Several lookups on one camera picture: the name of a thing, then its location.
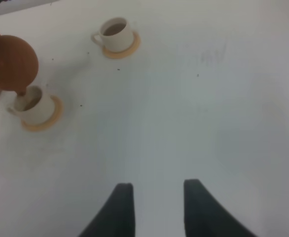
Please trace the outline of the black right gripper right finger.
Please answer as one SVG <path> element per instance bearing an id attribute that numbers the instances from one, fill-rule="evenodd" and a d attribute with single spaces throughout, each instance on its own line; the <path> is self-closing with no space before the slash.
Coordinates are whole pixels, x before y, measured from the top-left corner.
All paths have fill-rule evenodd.
<path id="1" fill-rule="evenodd" d="M 253 237 L 198 179 L 185 180 L 184 229 L 187 237 Z"/>

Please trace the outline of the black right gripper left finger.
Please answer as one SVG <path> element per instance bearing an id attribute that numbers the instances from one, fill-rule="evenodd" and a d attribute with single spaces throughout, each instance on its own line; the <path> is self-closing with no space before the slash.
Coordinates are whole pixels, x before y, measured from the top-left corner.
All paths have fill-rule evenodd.
<path id="1" fill-rule="evenodd" d="M 119 183 L 106 203 L 80 234 L 81 237 L 135 237 L 134 189 Z"/>

